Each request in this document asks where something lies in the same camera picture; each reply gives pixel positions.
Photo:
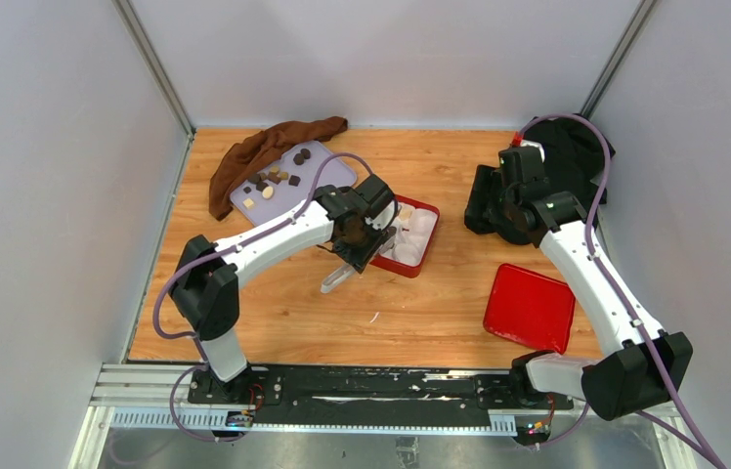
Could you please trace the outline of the red chocolate box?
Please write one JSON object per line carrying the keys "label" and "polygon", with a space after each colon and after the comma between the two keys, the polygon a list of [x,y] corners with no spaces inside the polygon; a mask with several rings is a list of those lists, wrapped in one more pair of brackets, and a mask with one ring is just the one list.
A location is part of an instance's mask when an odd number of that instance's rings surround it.
{"label": "red chocolate box", "polygon": [[[378,254],[371,261],[373,267],[383,269],[387,272],[399,275],[401,277],[416,278],[422,271],[422,266],[426,260],[426,256],[429,252],[432,244],[434,233],[438,228],[440,221],[440,211],[437,207],[426,204],[424,202],[408,198],[402,195],[397,196],[397,200],[400,203],[400,214],[393,222],[393,226],[396,227],[397,233],[394,236],[393,244],[385,250],[383,253]],[[409,233],[409,218],[416,208],[423,208],[435,212],[438,215],[438,221],[434,228],[434,231],[429,237],[416,236]],[[417,247],[421,253],[420,263],[415,267],[409,267],[396,262],[392,257],[392,251],[397,243],[409,243]]]}

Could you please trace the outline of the metal tongs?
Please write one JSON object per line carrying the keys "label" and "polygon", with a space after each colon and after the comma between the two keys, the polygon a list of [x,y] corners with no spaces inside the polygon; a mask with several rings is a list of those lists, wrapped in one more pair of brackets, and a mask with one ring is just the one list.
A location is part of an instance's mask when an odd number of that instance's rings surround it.
{"label": "metal tongs", "polygon": [[346,281],[351,276],[356,276],[359,272],[351,265],[343,264],[334,270],[322,282],[320,292],[322,294],[330,293],[333,289]]}

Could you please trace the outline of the red box lid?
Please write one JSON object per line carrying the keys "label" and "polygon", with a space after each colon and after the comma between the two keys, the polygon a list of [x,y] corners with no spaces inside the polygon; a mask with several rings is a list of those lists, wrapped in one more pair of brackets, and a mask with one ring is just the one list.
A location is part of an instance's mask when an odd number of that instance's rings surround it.
{"label": "red box lid", "polygon": [[498,267],[483,318],[490,334],[563,354],[577,300],[567,283],[512,264]]}

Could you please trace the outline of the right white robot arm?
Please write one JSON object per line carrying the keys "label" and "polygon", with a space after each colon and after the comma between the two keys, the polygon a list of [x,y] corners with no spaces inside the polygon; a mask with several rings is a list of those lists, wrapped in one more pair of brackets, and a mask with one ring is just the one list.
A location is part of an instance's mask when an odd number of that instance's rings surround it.
{"label": "right white robot arm", "polygon": [[530,408],[549,393],[565,395],[607,421],[674,402],[693,355],[689,339],[667,332],[630,292],[579,200],[552,189],[540,146],[510,147],[498,159],[498,207],[563,276],[604,355],[595,361],[540,351],[514,360],[513,402]]}

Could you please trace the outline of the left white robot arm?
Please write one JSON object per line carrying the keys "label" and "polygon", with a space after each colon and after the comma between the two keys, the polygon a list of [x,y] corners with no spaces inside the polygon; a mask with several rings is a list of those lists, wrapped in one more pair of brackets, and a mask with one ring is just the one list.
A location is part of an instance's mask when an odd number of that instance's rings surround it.
{"label": "left white robot arm", "polygon": [[216,395],[237,404],[250,391],[249,364],[236,331],[245,285],[292,255],[323,244],[360,274],[393,240],[399,211],[389,186],[370,175],[355,187],[315,188],[290,211],[248,232],[188,241],[163,292],[191,326]]}

